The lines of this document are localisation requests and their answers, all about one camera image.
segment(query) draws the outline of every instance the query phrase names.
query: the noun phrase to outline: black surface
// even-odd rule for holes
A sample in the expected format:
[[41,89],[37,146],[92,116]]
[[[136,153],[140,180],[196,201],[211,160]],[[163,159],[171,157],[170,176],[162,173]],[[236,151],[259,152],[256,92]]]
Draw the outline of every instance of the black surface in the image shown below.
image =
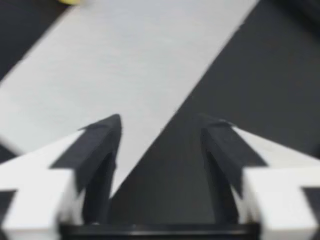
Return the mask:
[[214,221],[199,113],[319,156],[320,42],[307,23],[258,3],[115,194],[111,223]]
[[57,0],[0,0],[0,81],[66,8]]
[[60,232],[63,240],[256,240],[260,233],[260,227],[257,224],[85,225],[62,226]]

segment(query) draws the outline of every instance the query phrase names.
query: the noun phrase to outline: black table surface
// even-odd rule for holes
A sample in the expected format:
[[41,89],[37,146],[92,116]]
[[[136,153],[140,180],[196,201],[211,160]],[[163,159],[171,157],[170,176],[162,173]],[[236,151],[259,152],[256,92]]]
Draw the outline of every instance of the black table surface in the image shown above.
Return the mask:
[[[65,9],[55,0],[0,0],[0,79]],[[115,194],[109,222],[215,222],[198,114],[318,157],[320,42],[311,26],[260,1]],[[0,159],[10,156],[0,148]]]

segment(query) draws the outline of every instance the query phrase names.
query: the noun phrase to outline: yellow object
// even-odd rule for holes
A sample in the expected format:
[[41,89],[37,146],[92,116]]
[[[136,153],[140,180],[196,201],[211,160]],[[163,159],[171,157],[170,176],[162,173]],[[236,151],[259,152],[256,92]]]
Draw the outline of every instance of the yellow object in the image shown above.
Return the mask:
[[60,3],[68,4],[68,5],[77,5],[81,0],[58,0]]

